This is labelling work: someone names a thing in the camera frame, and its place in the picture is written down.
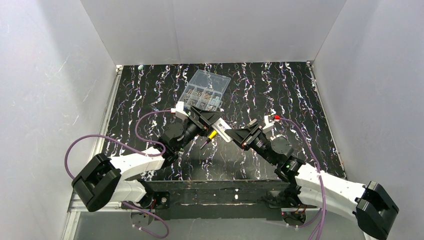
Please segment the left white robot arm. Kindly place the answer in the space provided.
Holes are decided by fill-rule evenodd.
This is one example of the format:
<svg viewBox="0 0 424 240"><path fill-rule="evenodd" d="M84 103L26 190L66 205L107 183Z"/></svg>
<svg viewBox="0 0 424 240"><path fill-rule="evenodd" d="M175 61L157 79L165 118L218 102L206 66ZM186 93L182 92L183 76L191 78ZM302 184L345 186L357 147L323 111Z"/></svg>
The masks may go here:
<svg viewBox="0 0 424 240"><path fill-rule="evenodd" d="M183 109L172 108L181 122L171 122L152 146L140 151L127 147L132 154L108 157L96 154L87 165L72 178L71 186L89 212L96 212L110 202L133 202L148 206L160 199L164 192L156 193L145 180L135 176L157 171L172 165L179 152L196 136L206 136L213 131L222 116L221 111L201 110L190 107L190 114Z"/></svg>

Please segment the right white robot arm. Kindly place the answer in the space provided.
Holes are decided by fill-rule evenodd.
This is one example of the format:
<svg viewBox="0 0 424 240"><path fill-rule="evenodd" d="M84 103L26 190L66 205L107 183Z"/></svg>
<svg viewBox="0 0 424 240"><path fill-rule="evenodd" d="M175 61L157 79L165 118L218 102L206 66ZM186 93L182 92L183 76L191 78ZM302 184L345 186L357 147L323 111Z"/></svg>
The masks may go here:
<svg viewBox="0 0 424 240"><path fill-rule="evenodd" d="M385 188L375 181L368 184L351 182L323 170L318 171L293 155L294 150L285 137L267 137L273 125L269 121L262 127L254 120L246 128L232 129L220 122L214 129L226 142L234 142L242 150L252 149L275 166L278 178L290 184L286 198L355 221L368 236L386 240L399 214L399 207Z"/></svg>

